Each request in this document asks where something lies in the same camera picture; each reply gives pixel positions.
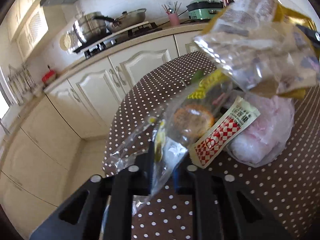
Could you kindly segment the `gold clear snack bag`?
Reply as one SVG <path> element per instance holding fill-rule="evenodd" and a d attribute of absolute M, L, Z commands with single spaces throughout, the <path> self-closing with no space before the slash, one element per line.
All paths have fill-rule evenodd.
<path fill-rule="evenodd" d="M 319 42 L 297 24 L 317 31 L 308 16 L 279 0 L 238 0 L 194 42 L 242 90 L 301 98 L 306 88 L 319 85 Z"/>

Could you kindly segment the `steel wok with lid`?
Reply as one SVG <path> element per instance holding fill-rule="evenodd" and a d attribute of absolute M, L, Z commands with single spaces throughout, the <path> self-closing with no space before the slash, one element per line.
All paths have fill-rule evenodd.
<path fill-rule="evenodd" d="M 146 18 L 146 9 L 138 9 L 131 12 L 124 11 L 118 18 L 110 18 L 108 16 L 93 16 L 93 20 L 102 20 L 106 22 L 106 29 L 110 33 L 116 33 L 130 26 L 144 22 Z"/>

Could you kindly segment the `cream upper kitchen cabinets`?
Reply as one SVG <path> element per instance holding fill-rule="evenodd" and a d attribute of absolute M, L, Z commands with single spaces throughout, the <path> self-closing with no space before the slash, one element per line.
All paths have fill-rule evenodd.
<path fill-rule="evenodd" d="M 7 13 L 8 35 L 25 62 L 48 31 L 41 0 L 16 0 Z"/>

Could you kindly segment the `brown polka dot tablecloth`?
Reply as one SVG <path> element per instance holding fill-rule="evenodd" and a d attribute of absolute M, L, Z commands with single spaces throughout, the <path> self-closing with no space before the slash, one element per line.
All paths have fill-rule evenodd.
<path fill-rule="evenodd" d="M 199 52 L 165 63 L 146 74 L 125 95 L 114 116 L 105 146 L 103 170 L 113 171 L 110 155 L 161 103 L 167 103 L 191 81 L 196 71 L 214 65 Z M 272 163 L 252 168 L 222 152 L 210 173 L 232 175 L 267 207 L 296 239 L 319 239 L 319 88 L 295 102 L 295 124 L 285 150 Z M 191 197 L 175 193 L 168 181 L 132 219 L 132 239 L 191 239 Z"/>

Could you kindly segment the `cream kitchen cabinets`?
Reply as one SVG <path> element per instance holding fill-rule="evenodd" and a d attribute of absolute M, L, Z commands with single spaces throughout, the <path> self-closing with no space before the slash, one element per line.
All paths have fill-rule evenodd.
<path fill-rule="evenodd" d="M 1 210 L 28 238 L 90 175 L 102 174 L 103 140 L 130 89 L 195 50 L 201 24 L 171 27 L 71 64 L 1 137 Z"/>
<path fill-rule="evenodd" d="M 8 35 L 25 62 L 48 31 L 41 0 L 16 0 L 7 13 Z"/>

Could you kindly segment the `pink plastic bag bundle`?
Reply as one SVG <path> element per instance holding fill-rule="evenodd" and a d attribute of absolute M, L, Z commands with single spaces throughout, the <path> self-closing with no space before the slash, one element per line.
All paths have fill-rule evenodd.
<path fill-rule="evenodd" d="M 268 99 L 233 90 L 224 107 L 240 96 L 256 107 L 260 115 L 224 151 L 236 161 L 250 167 L 261 167 L 274 161 L 283 152 L 294 124 L 295 106 L 290 98 Z"/>

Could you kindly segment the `hanging utensil rack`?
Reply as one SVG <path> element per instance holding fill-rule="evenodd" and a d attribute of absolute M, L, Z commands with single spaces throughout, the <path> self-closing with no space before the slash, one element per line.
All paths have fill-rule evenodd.
<path fill-rule="evenodd" d="M 29 96 L 35 91 L 37 84 L 25 64 L 20 69 L 16 69 L 10 64 L 8 68 L 7 85 L 13 96 L 14 103 L 23 105 L 29 100 Z"/>

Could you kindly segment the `green electric cooker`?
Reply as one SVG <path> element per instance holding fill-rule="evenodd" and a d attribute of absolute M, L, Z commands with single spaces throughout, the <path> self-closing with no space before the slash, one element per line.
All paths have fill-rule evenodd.
<path fill-rule="evenodd" d="M 187 5 L 190 20 L 211 20 L 223 9 L 220 0 L 193 0 Z"/>

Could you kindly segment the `cream lower kitchen cabinets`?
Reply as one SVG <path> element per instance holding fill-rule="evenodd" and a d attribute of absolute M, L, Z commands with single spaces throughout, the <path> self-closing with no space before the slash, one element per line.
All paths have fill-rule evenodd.
<path fill-rule="evenodd" d="M 71 64 L 1 137 L 1 210 L 28 238 L 90 175 L 102 174 L 103 140 L 130 89 L 195 50 L 201 24 L 171 27 Z"/>

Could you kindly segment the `clear bag with pastry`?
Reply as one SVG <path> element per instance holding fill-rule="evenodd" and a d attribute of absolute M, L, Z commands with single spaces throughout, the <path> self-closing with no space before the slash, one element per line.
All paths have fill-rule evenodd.
<path fill-rule="evenodd" d="M 132 166 L 138 157 L 146 157 L 148 149 L 154 152 L 150 193 L 134 195 L 134 215 L 167 183 L 188 147 L 217 123 L 232 87 L 220 70 L 198 77 L 195 84 L 149 112 L 127 139 L 109 150 L 106 161 L 114 173 Z"/>

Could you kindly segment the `round cream strainer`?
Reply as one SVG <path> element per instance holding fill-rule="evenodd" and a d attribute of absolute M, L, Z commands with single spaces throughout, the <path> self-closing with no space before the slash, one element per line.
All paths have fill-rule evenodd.
<path fill-rule="evenodd" d="M 70 33 L 65 33 L 61 36 L 59 44 L 63 51 L 68 51 L 73 48 L 74 39 Z"/>

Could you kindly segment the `black gas stove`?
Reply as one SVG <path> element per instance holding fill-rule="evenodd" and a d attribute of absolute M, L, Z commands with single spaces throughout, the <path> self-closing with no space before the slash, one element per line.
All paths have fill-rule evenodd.
<path fill-rule="evenodd" d="M 125 28 L 116 33 L 106 35 L 100 35 L 92 38 L 86 43 L 78 42 L 75 48 L 71 49 L 72 54 L 82 54 L 85 59 L 89 59 L 94 55 L 99 54 L 109 48 L 119 45 L 123 42 L 129 41 L 134 38 L 138 38 L 147 34 L 155 33 L 162 30 L 155 22 L 142 22 L 128 28 Z"/>

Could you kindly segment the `pink utensil holder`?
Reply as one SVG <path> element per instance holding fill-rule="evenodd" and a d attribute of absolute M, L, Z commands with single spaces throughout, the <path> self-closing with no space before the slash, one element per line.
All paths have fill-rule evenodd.
<path fill-rule="evenodd" d="M 180 6 L 181 6 L 181 3 L 178 3 L 178 1 L 175 1 L 174 3 L 162 5 L 162 8 L 165 10 L 165 13 L 168 16 L 169 23 L 173 27 L 180 25 L 180 19 L 178 16 L 178 11 L 180 9 Z"/>

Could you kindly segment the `red white checkered wrapper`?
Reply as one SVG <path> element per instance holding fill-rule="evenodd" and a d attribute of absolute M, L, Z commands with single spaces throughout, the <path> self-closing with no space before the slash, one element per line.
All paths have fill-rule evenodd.
<path fill-rule="evenodd" d="M 189 147 L 193 165 L 205 169 L 224 147 L 243 132 L 257 117 L 259 110 L 237 96 L 228 111 L 200 139 Z"/>

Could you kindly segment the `red bowl on counter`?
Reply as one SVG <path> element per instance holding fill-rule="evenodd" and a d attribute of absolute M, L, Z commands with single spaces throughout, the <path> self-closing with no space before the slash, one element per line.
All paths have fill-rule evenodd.
<path fill-rule="evenodd" d="M 53 81 L 55 81 L 57 76 L 56 71 L 52 70 L 49 65 L 47 67 L 49 71 L 46 72 L 46 74 L 42 77 L 42 82 L 46 86 L 50 85 Z"/>

